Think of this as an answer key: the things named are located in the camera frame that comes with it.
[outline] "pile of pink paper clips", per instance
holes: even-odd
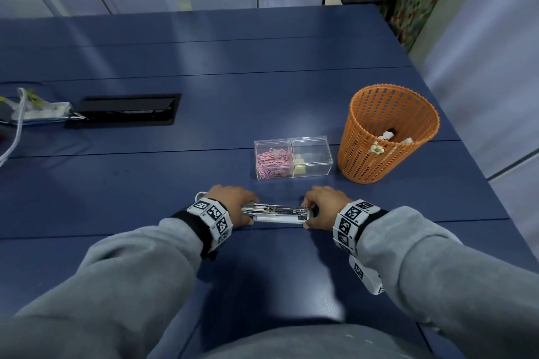
[[[292,153],[284,149],[270,149],[257,156],[257,172],[260,179],[271,179],[286,176],[290,168],[279,168],[278,166],[290,166],[292,163]]]

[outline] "orange plastic basket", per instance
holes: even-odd
[[[378,138],[390,128],[397,131],[390,141]],[[392,84],[365,87],[350,102],[337,164],[353,182],[376,182],[432,139],[439,128],[436,109],[414,91]],[[406,138],[414,142],[400,143]],[[383,152],[373,152],[374,145]]]

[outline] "hand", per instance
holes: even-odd
[[[239,186],[213,186],[208,193],[204,195],[210,199],[219,200],[229,211],[230,220],[234,228],[253,224],[251,216],[243,214],[241,208],[250,202],[258,203],[260,200],[253,193]]]
[[[301,206],[313,209],[318,206],[318,216],[307,220],[303,226],[306,229],[333,230],[337,214],[344,209],[352,199],[348,198],[340,190],[329,186],[313,186],[313,189],[305,194]]]

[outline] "cable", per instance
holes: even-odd
[[[15,150],[17,145],[20,141],[20,135],[23,131],[23,120],[24,120],[24,112],[26,109],[26,100],[28,99],[28,96],[26,94],[26,90],[24,88],[17,88],[17,91],[19,93],[20,102],[19,102],[19,116],[17,117],[17,132],[15,133],[15,139],[13,140],[13,143],[8,148],[5,153],[0,156],[0,167],[4,165],[5,161],[8,160],[9,155]]]

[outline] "gray sweatshirt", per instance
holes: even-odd
[[[191,294],[201,250],[176,218],[99,241],[74,276],[0,323],[0,357],[145,358]],[[402,311],[441,330],[469,359],[539,357],[539,275],[460,244],[407,207],[367,226],[358,250]],[[371,328],[325,325],[273,329],[203,357],[434,356]]]

